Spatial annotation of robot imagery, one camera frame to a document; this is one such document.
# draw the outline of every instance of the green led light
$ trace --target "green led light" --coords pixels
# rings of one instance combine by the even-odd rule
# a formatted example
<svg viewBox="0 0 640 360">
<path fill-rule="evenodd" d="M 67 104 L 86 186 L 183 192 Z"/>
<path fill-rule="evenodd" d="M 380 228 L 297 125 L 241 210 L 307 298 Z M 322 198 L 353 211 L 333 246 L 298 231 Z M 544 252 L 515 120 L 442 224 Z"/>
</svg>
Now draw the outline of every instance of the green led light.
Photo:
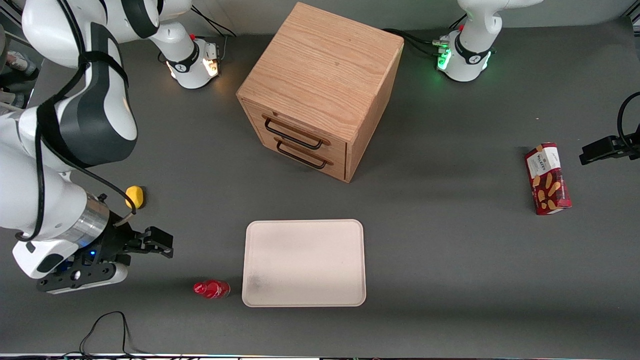
<svg viewBox="0 0 640 360">
<path fill-rule="evenodd" d="M 489 63 L 489 58 L 491 57 L 491 51 L 486 55 L 486 60 L 484 61 L 484 65 L 482 65 L 482 69 L 486 69 L 486 65 Z"/>
<path fill-rule="evenodd" d="M 440 55 L 440 59 L 438 60 L 438 67 L 440 70 L 445 70 L 447 68 L 449 59 L 451 59 L 451 50 L 447 49 L 444 54 Z"/>
</svg>

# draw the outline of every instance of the red object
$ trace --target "red object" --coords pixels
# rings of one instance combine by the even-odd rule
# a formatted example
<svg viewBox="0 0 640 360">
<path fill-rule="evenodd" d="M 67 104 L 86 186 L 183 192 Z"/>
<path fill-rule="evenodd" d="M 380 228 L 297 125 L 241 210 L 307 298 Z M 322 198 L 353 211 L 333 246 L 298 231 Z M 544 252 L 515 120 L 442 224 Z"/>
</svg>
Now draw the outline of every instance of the red object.
<svg viewBox="0 0 640 360">
<path fill-rule="evenodd" d="M 225 281 L 207 280 L 193 285 L 193 292 L 207 299 L 220 299 L 229 295 L 231 287 Z"/>
<path fill-rule="evenodd" d="M 571 207 L 557 145 L 552 142 L 538 145 L 525 156 L 529 183 L 536 204 L 536 214 L 551 215 Z"/>
</svg>

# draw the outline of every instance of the wooden box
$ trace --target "wooden box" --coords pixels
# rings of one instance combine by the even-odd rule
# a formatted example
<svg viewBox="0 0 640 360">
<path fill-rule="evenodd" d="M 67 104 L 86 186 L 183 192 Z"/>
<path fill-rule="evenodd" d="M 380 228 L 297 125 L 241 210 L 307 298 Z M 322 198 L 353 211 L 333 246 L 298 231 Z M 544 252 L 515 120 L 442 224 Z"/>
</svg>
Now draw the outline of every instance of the wooden box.
<svg viewBox="0 0 640 360">
<path fill-rule="evenodd" d="M 402 49 L 401 37 L 298 3 L 236 95 L 264 146 L 348 183 Z"/>
</svg>

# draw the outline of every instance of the drawer handle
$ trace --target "drawer handle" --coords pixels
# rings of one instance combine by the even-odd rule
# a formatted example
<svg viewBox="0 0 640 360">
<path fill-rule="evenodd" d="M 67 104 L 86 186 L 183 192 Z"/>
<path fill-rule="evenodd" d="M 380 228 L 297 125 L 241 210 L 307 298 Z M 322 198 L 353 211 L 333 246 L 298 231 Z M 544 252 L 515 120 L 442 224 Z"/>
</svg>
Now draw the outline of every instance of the drawer handle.
<svg viewBox="0 0 640 360">
<path fill-rule="evenodd" d="M 310 167 L 315 168 L 315 169 L 318 169 L 318 170 L 322 170 L 322 169 L 324 169 L 324 167 L 326 166 L 326 163 L 327 163 L 327 161 L 326 161 L 326 160 L 323 160 L 322 165 L 316 165 L 316 164 L 314 164 L 314 163 L 312 163 L 312 162 L 310 162 L 310 161 L 304 160 L 303 158 L 301 158 L 301 157 L 299 157 L 299 156 L 296 156 L 296 155 L 294 155 L 294 154 L 291 154 L 289 151 L 282 150 L 282 149 L 280 148 L 280 146 L 281 146 L 281 145 L 282 145 L 282 142 L 281 142 L 281 141 L 278 141 L 278 145 L 276 145 L 276 149 L 278 149 L 278 151 L 279 151 L 281 154 L 284 154 L 284 155 L 286 155 L 286 156 L 288 156 L 288 157 L 290 157 L 290 158 L 292 158 L 292 159 L 294 159 L 294 160 L 298 160 L 298 161 L 300 161 L 301 163 L 303 163 L 303 164 L 305 164 L 305 165 L 309 165 Z"/>
<path fill-rule="evenodd" d="M 322 145 L 322 140 L 318 140 L 318 144 L 316 144 L 316 145 L 311 145 L 311 144 L 308 144 L 308 143 L 306 143 L 306 142 L 300 141 L 300 140 L 298 140 L 298 139 L 296 139 L 296 138 L 293 138 L 293 137 L 291 137 L 291 136 L 289 136 L 289 135 L 287 135 L 287 134 L 285 134 L 285 133 L 283 133 L 283 132 L 281 132 L 281 131 L 278 131 L 278 130 L 276 130 L 276 129 L 273 129 L 272 127 L 269 127 L 269 124 L 271 123 L 271 119 L 270 119 L 270 118 L 268 118 L 268 117 L 266 117 L 266 116 L 264 116 L 264 115 L 263 115 L 263 117 L 264 117 L 265 119 L 267 119 L 267 120 L 264 122 L 264 127 L 266 127 L 268 131 L 270 131 L 270 132 L 272 132 L 272 133 L 274 133 L 274 134 L 276 134 L 276 135 L 280 135 L 280 136 L 282 136 L 283 138 L 285 138 L 285 139 L 287 139 L 287 140 L 289 140 L 289 141 L 292 141 L 292 142 L 294 142 L 294 143 L 296 143 L 296 144 L 298 144 L 298 145 L 300 145 L 300 146 L 304 146 L 304 147 L 306 147 L 307 149 L 311 149 L 311 150 L 318 150 L 318 149 L 320 149 L 320 146 Z"/>
</svg>

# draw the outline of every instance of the drawer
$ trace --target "drawer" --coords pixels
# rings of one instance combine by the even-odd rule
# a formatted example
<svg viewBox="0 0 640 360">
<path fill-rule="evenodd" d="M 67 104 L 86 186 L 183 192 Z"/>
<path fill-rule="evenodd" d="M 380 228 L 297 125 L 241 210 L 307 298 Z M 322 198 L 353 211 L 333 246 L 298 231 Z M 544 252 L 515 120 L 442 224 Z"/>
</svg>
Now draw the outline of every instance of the drawer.
<svg viewBox="0 0 640 360">
<path fill-rule="evenodd" d="M 254 128 L 260 131 L 261 138 L 277 136 L 321 158 L 344 162 L 346 143 L 342 140 L 332 136 L 319 135 L 312 129 L 304 128 L 287 119 L 285 115 L 273 112 L 253 102 L 245 101 L 244 105 Z"/>
<path fill-rule="evenodd" d="M 269 136 L 266 132 L 261 132 L 260 136 L 268 149 L 344 181 L 344 158 L 338 161 L 331 160 L 278 136 Z"/>
</svg>

